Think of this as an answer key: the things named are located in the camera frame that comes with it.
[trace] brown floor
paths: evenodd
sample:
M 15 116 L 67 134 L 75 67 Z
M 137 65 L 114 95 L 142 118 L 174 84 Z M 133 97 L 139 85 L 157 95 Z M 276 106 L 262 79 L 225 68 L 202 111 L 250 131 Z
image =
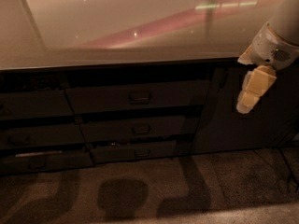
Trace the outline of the brown floor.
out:
M 284 153 L 299 177 L 299 148 Z M 0 223 L 298 224 L 277 149 L 0 178 Z

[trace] tiled floor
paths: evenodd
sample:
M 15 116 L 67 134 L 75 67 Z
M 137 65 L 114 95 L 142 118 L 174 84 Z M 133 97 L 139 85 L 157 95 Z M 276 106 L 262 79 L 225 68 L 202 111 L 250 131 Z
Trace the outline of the tiled floor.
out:
M 299 148 L 284 149 L 299 176 Z M 0 178 L 0 223 L 299 223 L 277 149 Z

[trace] glossy countertop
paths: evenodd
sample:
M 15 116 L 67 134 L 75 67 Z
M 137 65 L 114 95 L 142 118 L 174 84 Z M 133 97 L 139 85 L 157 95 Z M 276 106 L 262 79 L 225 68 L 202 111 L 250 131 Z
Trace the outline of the glossy countertop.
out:
M 238 57 L 283 0 L 0 0 L 0 69 Z

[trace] drawer front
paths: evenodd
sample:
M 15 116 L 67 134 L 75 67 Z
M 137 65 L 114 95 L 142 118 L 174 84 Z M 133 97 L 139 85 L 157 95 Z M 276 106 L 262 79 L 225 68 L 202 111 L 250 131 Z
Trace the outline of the drawer front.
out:
M 0 132 L 0 149 L 81 143 L 84 143 L 84 139 L 76 125 L 30 127 Z
M 63 91 L 0 94 L 0 120 L 70 116 Z
M 90 155 L 84 151 L 57 152 L 49 155 L 7 156 L 0 159 L 0 175 L 54 171 L 92 167 Z
M 76 114 L 152 107 L 202 105 L 208 80 L 66 90 Z
M 91 150 L 95 163 L 131 161 L 189 154 L 191 142 L 164 141 Z
M 195 133 L 199 118 L 183 116 L 82 124 L 86 142 Z

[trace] robotic hand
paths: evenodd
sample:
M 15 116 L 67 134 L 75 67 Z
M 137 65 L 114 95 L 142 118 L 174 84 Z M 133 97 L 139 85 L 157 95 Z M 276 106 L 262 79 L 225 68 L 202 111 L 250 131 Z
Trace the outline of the robotic hand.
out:
M 256 64 L 243 81 L 236 109 L 247 114 L 276 81 L 276 71 L 299 57 L 299 0 L 284 0 L 278 12 L 253 38 L 239 57 L 242 64 Z

